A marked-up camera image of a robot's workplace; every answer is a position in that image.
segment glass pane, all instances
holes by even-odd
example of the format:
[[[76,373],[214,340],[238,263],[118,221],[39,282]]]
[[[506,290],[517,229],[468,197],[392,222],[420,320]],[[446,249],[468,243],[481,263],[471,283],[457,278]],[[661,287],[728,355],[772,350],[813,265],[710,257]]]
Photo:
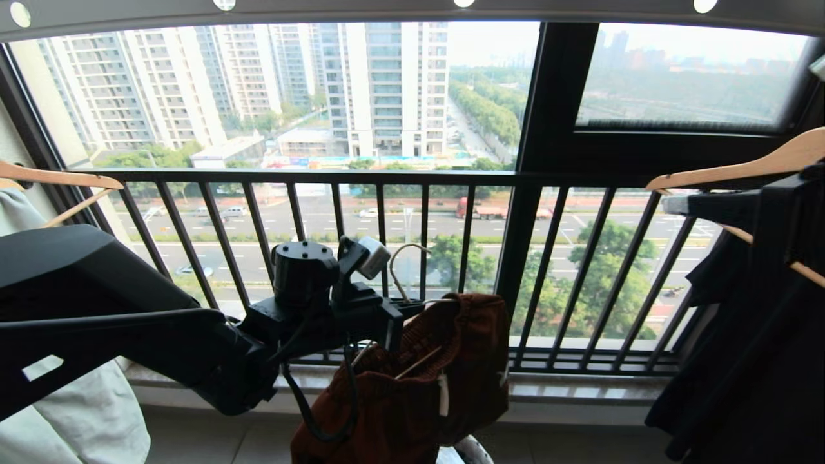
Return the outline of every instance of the glass pane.
[[[577,124],[775,131],[812,48],[806,36],[603,23]]]
[[[237,24],[11,47],[68,165],[490,170],[512,168],[538,32]]]

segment red truck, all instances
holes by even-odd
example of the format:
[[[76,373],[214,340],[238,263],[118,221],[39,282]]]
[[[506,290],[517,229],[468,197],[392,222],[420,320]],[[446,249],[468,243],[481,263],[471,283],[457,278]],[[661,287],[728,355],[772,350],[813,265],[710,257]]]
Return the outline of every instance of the red truck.
[[[550,219],[550,216],[553,213],[547,208],[539,208],[539,210],[535,213],[536,218],[538,219]],[[459,219],[463,219],[467,216],[467,197],[462,196],[459,200],[459,204],[455,207],[455,217]],[[506,219],[507,218],[507,208],[499,207],[499,206],[475,206],[473,208],[473,217],[477,217],[483,220],[490,220],[490,219]]]

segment tiled floor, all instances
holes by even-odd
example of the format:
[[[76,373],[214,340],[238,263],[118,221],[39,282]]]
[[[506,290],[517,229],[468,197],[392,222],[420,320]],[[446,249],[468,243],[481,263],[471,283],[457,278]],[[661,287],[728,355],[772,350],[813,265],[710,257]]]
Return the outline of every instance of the tiled floor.
[[[152,436],[147,464],[290,462],[299,417],[145,408]],[[476,438],[497,464],[667,463],[665,433],[642,427],[494,424]]]

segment high-rise apartment building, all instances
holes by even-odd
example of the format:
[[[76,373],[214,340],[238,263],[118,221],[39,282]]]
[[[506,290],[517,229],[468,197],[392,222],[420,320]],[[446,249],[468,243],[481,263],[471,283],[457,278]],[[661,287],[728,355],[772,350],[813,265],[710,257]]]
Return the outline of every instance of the high-rise apartment building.
[[[334,149],[353,157],[440,154],[446,22],[319,25]]]
[[[38,46],[88,150],[226,141],[194,29],[51,37]]]
[[[313,50],[314,24],[270,24],[272,56],[283,102],[311,108],[318,88]]]
[[[198,26],[200,54],[222,115],[254,118],[269,111],[281,113],[266,24]]]

